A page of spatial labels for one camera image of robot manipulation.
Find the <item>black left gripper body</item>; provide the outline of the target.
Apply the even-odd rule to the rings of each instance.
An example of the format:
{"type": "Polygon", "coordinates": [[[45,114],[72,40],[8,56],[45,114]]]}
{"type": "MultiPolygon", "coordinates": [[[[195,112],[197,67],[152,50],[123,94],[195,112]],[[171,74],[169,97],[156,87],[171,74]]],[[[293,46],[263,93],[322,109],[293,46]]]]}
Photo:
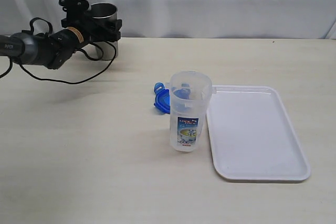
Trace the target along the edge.
{"type": "Polygon", "coordinates": [[[96,40],[118,41],[108,37],[105,25],[98,23],[91,14],[91,4],[87,0],[59,0],[58,4],[66,13],[66,17],[61,20],[63,28],[75,27],[85,31],[96,40]]]}

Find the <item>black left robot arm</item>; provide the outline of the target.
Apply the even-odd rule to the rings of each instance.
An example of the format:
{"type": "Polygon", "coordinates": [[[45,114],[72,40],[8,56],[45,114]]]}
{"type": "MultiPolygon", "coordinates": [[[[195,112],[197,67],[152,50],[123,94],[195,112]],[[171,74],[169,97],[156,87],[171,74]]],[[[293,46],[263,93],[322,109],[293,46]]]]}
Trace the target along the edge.
{"type": "Polygon", "coordinates": [[[35,33],[33,18],[29,30],[1,36],[1,55],[18,65],[37,65],[59,69],[77,50],[91,43],[116,42],[121,38],[122,20],[111,3],[90,4],[87,0],[59,0],[66,13],[62,30],[35,33]]]}

